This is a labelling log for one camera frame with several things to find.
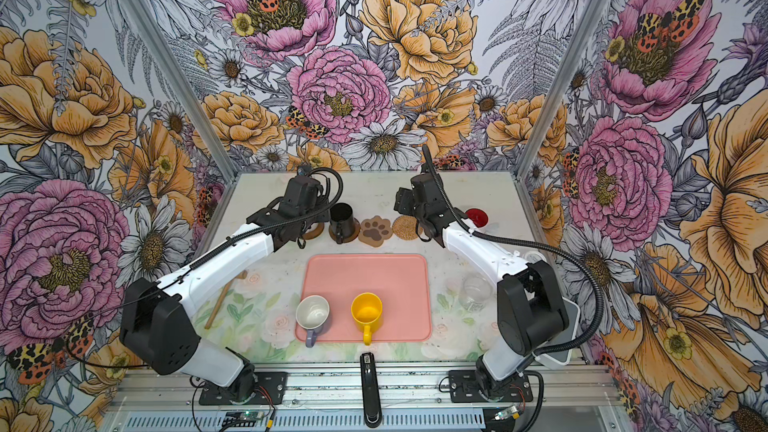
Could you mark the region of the black mug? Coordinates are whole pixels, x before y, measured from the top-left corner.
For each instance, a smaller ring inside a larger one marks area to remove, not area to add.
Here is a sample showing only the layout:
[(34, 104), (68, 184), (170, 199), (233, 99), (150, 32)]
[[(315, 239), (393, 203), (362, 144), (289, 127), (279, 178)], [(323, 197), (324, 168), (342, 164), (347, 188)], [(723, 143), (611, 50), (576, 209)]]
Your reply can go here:
[(337, 203), (330, 209), (330, 234), (337, 244), (356, 237), (356, 221), (349, 204)]

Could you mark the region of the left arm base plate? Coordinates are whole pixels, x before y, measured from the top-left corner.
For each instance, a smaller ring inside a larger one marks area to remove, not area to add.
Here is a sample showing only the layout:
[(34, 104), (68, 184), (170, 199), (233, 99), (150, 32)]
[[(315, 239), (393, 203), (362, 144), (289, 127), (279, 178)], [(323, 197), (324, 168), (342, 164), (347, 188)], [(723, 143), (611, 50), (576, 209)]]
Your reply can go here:
[(245, 372), (226, 387), (206, 381), (199, 403), (203, 406), (281, 405), (287, 379), (286, 372)]

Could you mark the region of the dark brown round coaster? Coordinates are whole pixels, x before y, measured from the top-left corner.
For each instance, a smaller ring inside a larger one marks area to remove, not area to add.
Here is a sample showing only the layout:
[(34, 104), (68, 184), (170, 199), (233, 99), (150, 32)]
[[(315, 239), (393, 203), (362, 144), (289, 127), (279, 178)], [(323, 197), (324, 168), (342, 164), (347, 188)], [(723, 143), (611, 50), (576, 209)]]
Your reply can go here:
[(306, 241), (313, 240), (319, 237), (325, 230), (325, 224), (323, 222), (315, 223), (308, 231), (303, 234), (303, 239)]

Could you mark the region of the red interior white mug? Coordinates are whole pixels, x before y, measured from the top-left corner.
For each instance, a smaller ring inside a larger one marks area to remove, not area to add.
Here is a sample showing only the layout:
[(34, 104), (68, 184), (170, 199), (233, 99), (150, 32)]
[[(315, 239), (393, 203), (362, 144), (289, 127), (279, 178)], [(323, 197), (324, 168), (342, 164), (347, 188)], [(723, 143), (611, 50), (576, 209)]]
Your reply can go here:
[(476, 228), (485, 227), (489, 223), (489, 217), (487, 213), (479, 208), (467, 209), (466, 215)]

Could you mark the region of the cork round coaster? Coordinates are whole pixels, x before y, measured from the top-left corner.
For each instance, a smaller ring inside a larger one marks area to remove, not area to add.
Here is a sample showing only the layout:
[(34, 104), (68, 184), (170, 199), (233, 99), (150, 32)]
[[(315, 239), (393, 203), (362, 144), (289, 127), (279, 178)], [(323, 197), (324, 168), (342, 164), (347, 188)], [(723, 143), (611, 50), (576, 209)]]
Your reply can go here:
[(396, 237), (405, 241), (419, 238), (419, 223), (416, 218), (411, 216), (401, 215), (396, 218), (392, 224), (392, 230)]

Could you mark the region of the glossy brown round coaster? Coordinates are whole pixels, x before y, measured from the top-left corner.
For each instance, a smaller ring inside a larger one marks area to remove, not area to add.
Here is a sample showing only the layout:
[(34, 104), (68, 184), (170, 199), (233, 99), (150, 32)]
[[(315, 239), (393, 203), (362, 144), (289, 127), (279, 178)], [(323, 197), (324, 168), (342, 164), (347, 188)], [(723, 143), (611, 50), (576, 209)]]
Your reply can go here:
[(360, 223), (357, 219), (331, 221), (329, 234), (336, 244), (349, 243), (357, 239), (360, 233)]

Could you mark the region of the yellow mug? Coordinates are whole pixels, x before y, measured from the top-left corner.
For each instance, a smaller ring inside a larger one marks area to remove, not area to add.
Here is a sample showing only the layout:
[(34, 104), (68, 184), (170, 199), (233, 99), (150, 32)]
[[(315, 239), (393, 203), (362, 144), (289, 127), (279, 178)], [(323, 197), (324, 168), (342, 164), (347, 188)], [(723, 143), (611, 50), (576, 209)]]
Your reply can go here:
[(354, 298), (350, 312), (356, 326), (362, 333), (366, 346), (373, 342), (374, 334), (380, 329), (383, 320), (383, 302), (374, 293), (365, 292)]

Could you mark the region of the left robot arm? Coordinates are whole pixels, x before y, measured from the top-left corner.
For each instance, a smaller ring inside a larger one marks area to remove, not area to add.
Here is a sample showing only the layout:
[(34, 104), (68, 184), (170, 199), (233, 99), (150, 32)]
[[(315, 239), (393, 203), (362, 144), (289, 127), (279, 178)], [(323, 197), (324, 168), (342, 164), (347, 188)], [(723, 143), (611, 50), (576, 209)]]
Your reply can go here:
[(234, 234), (194, 261), (156, 281), (138, 278), (125, 291), (121, 343), (160, 375), (204, 380), (223, 399), (245, 403), (257, 391), (253, 365), (239, 353), (202, 338), (192, 319), (227, 283), (330, 219), (343, 193), (339, 173), (323, 169), (292, 177), (282, 196), (248, 216)]

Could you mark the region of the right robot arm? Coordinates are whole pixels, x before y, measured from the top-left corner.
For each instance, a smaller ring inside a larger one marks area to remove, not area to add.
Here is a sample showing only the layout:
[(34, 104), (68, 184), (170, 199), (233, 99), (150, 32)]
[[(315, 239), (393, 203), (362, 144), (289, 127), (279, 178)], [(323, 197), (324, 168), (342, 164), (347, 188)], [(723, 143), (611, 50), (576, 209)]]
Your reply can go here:
[(521, 376), (539, 347), (562, 345), (575, 337), (578, 307), (567, 301), (555, 271), (544, 259), (529, 262), (519, 252), (480, 237), (476, 224), (448, 204), (442, 180), (422, 173), (400, 188), (394, 210), (417, 220), (417, 229), (442, 248), (466, 259), (496, 290), (500, 338), (477, 361), (480, 393), (496, 400)]

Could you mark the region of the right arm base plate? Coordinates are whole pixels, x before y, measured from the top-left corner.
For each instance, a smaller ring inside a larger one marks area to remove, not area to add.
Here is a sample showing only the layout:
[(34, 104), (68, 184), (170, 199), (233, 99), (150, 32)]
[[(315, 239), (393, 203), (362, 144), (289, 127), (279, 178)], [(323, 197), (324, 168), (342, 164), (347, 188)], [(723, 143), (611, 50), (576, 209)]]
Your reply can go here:
[(495, 380), (478, 370), (451, 370), (448, 372), (448, 392), (453, 403), (522, 404), (533, 400), (529, 379), (519, 373)]

